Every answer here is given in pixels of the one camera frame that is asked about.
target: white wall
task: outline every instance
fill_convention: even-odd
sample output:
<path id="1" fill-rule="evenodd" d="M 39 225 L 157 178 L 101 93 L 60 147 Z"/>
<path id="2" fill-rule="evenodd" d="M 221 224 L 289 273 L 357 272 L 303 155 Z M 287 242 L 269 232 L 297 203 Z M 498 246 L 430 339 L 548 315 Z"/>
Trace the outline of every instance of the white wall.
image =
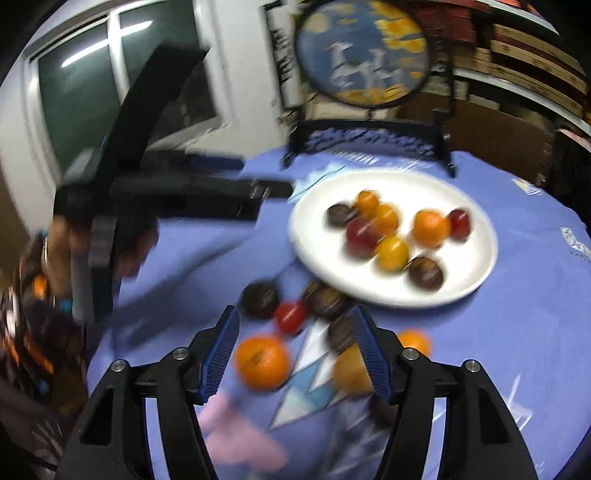
<path id="1" fill-rule="evenodd" d="M 252 157 L 282 143 L 272 106 L 276 97 L 260 6 L 269 0 L 210 0 L 233 110 L 230 125 L 191 144 Z M 31 42 L 101 0 L 68 0 Z M 19 58 L 0 87 L 0 162 L 21 220 L 29 232 L 51 218 L 55 183 L 27 120 L 24 59 Z"/>

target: white plate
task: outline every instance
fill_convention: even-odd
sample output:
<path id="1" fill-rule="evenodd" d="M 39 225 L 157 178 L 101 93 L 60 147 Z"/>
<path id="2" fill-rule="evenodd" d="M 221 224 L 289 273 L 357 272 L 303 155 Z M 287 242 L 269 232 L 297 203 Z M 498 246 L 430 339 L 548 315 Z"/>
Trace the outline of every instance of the white plate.
<path id="1" fill-rule="evenodd" d="M 403 238 L 409 236 L 413 217 L 421 209 L 446 215 L 465 208 L 470 213 L 472 234 L 465 243 L 448 239 L 429 252 L 445 275 L 440 290 L 421 291 L 410 283 L 407 273 L 386 274 L 375 259 L 362 262 L 345 253 L 345 230 L 327 224 L 326 210 L 339 202 L 351 204 L 361 190 L 374 190 L 383 202 L 398 207 L 402 214 L 398 235 Z M 498 252 L 490 219 L 468 195 L 433 177 L 391 168 L 346 173 L 311 188 L 291 214 L 290 238 L 306 267 L 334 288 L 360 300 L 410 308 L 444 305 L 473 292 L 491 273 Z M 425 251 L 411 245 L 411 258 Z"/>

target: shelf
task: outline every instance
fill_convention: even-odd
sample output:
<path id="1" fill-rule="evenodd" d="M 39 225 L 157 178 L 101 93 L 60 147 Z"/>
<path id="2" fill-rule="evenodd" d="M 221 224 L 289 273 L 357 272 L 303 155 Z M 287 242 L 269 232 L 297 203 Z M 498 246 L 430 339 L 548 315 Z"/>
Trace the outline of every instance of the shelf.
<path id="1" fill-rule="evenodd" d="M 498 2 L 496 0 L 476 0 L 477 2 L 481 3 L 481 4 L 486 4 L 489 5 L 492 8 L 496 8 L 497 10 L 503 10 L 505 12 L 509 12 L 511 14 L 517 15 L 519 17 L 525 18 L 533 23 L 536 23 L 538 25 L 540 25 L 541 27 L 544 27 L 548 30 L 550 30 L 551 32 L 554 32 L 558 35 L 558 32 L 554 29 L 554 27 L 552 26 L 552 24 L 550 24 L 550 22 L 544 20 L 543 18 L 538 17 L 537 15 L 534 14 L 530 14 L 529 12 L 522 10 L 520 8 L 516 8 L 516 7 L 512 7 L 510 5 L 504 4 L 502 2 Z"/>
<path id="2" fill-rule="evenodd" d="M 517 95 L 521 95 L 524 98 L 527 98 L 543 107 L 546 107 L 549 110 L 552 110 L 554 113 L 560 115 L 565 120 L 568 120 L 576 127 L 579 127 L 582 131 L 587 133 L 587 135 L 591 135 L 591 125 L 585 122 L 582 118 L 579 118 L 576 115 L 573 115 L 569 112 L 566 108 L 561 107 L 557 103 L 554 103 L 552 100 L 548 100 L 546 97 L 543 97 L 532 90 L 528 90 L 527 88 L 520 87 L 515 83 L 508 82 L 507 80 L 500 79 L 493 75 L 488 75 L 486 73 L 475 72 L 474 70 L 468 70 L 463 68 L 454 68 L 453 73 L 455 76 L 467 78 L 470 80 L 476 80 L 478 82 L 487 83 L 489 85 L 502 88 L 512 93 L 516 93 Z"/>

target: window frame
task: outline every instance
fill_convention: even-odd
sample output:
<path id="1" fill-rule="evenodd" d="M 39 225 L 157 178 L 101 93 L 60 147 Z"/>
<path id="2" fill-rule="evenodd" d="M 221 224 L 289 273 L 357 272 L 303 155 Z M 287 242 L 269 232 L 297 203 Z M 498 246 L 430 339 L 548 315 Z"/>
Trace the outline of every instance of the window frame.
<path id="1" fill-rule="evenodd" d="M 40 154 L 41 158 L 45 158 L 46 168 L 49 169 L 55 184 L 59 184 L 63 173 L 58 165 L 45 122 L 39 84 L 39 58 L 90 28 L 106 23 L 112 72 L 115 78 L 119 103 L 122 103 L 129 91 L 129 79 L 121 36 L 115 35 L 120 28 L 119 14 L 145 5 L 165 1 L 169 0 L 138 0 L 132 2 L 129 2 L 129 0 L 112 0 L 100 4 L 53 28 L 24 50 L 25 85 L 23 88 L 25 90 L 27 128 L 33 139 L 33 144 L 36 146 L 37 154 Z M 221 42 L 217 33 L 218 28 L 212 0 L 191 0 L 191 3 L 200 47 L 209 48 L 204 66 L 216 115 L 168 135 L 149 145 L 148 148 L 178 148 L 186 142 L 194 141 L 200 135 L 231 125 L 235 120 L 233 107 L 230 103 L 228 77 L 220 51 Z"/>

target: table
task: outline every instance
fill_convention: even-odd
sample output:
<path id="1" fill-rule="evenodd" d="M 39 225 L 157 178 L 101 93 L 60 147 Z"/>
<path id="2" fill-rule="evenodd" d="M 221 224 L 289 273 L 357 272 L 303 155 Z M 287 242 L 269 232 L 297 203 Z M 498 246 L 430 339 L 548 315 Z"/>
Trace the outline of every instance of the table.
<path id="1" fill-rule="evenodd" d="M 434 361 L 478 359 L 522 430 L 540 479 L 554 478 L 591 424 L 591 251 L 585 246 L 591 243 L 577 215 L 468 153 L 453 153 L 456 179 L 438 164 L 376 153 L 301 155 L 281 171 L 282 154 L 248 161 L 243 174 L 296 179 L 297 201 L 311 184 L 349 168 L 419 169 L 482 206 L 498 234 L 499 258 L 481 288 L 433 310 L 369 308 L 378 326 L 426 330 Z M 118 308 L 101 327 L 90 390 L 115 359 L 139 365 L 187 345 L 227 304 L 236 304 L 251 281 L 277 276 L 284 298 L 297 298 L 311 274 L 287 238 L 293 204 L 268 200 L 256 225 L 162 222 L 158 246 L 138 278 L 123 283 Z M 334 356 L 325 328 L 310 320 L 290 341 L 295 367 L 280 391 L 250 392 L 230 363 L 218 394 L 198 408 L 221 480 L 373 478 L 387 433 L 366 417 L 366 399 L 343 398 L 329 382 Z M 239 341 L 270 330 L 270 322 L 244 320 Z M 438 400 L 425 479 L 437 477 L 444 408 Z M 148 402 L 147 419 L 154 473 L 166 479 L 155 402 Z"/>

